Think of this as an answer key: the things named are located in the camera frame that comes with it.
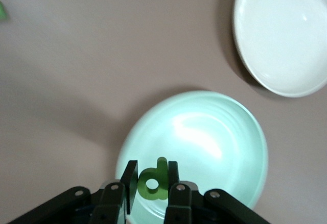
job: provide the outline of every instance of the green object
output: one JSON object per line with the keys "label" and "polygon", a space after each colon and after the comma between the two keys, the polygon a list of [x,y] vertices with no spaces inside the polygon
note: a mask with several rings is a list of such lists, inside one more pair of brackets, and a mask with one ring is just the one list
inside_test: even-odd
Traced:
{"label": "green object", "polygon": [[[121,178],[129,160],[137,160],[141,172],[160,157],[177,161],[179,178],[197,184],[202,195],[220,188],[249,208],[261,195],[268,168],[258,121],[239,102],[211,91],[181,93],[148,111],[124,142],[116,178]],[[144,185],[150,176],[140,177]],[[168,200],[149,200],[144,192],[150,191],[139,190],[130,222],[162,224]]]}
{"label": "green object", "polygon": [[[151,189],[147,181],[154,179],[158,186]],[[160,157],[157,161],[157,168],[147,168],[139,174],[137,190],[147,200],[165,200],[168,198],[168,165],[167,159]]]}
{"label": "green object", "polygon": [[0,2],[0,19],[6,19],[7,13],[5,11],[4,5]]}

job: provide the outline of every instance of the screw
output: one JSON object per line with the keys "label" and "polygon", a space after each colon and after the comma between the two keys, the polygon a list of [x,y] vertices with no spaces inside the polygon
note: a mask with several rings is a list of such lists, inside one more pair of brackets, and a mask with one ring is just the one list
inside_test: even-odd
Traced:
{"label": "screw", "polygon": [[81,196],[84,192],[82,190],[78,190],[75,192],[75,196]]}
{"label": "screw", "polygon": [[184,190],[185,190],[185,186],[182,185],[182,184],[179,184],[179,185],[177,185],[176,189],[177,189],[178,191],[184,191]]}
{"label": "screw", "polygon": [[116,190],[116,189],[119,188],[119,186],[118,186],[117,184],[114,184],[114,185],[112,185],[110,188],[111,188],[111,190]]}
{"label": "screw", "polygon": [[210,196],[213,197],[213,198],[219,198],[220,194],[219,194],[219,192],[212,191],[212,192],[210,192]]}

